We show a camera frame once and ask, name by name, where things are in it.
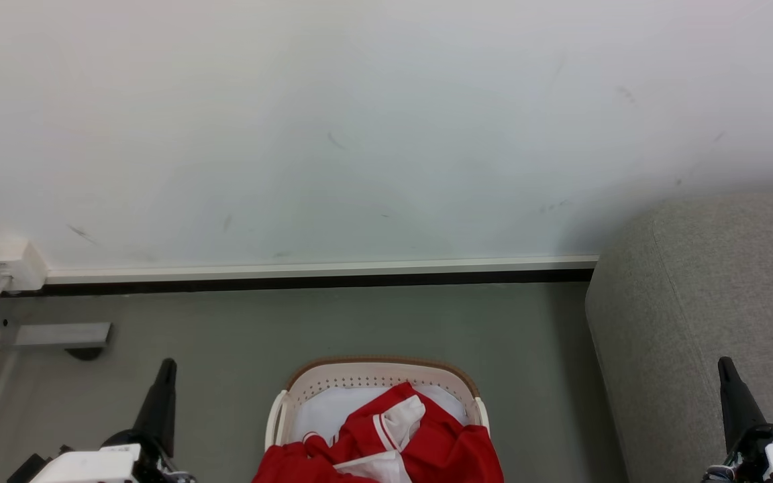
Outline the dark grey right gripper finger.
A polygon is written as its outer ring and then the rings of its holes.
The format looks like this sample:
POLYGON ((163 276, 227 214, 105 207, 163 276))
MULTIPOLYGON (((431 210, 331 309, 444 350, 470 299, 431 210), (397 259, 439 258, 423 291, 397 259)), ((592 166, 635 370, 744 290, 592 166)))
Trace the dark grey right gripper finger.
POLYGON ((765 418, 760 407, 732 358, 726 357, 726 444, 736 444, 749 428, 761 424, 765 418))
POLYGON ((718 361, 722 424, 726 452, 733 449, 748 428, 748 404, 745 393, 748 386, 743 382, 732 358, 723 356, 718 361))

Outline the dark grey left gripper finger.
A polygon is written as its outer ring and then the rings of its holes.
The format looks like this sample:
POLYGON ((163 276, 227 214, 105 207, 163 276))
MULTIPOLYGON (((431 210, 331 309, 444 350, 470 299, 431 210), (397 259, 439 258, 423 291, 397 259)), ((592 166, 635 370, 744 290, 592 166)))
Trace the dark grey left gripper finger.
POLYGON ((141 432, 144 436, 149 437, 154 443, 156 443, 161 449, 162 447, 154 436, 154 391, 153 385, 148 389, 148 393, 142 403, 142 407, 139 410, 136 422, 133 426, 135 431, 141 432))
POLYGON ((176 375, 176 362, 163 360, 153 384, 154 436, 170 458, 174 456, 176 375))

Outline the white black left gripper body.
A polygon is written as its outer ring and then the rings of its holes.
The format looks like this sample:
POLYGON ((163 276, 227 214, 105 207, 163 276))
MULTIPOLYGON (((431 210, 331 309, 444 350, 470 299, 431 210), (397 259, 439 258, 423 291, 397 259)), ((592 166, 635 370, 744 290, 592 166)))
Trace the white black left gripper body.
POLYGON ((196 482, 178 470, 157 437, 145 431, 120 431, 99 449, 62 446, 55 458, 34 453, 8 482, 196 482))

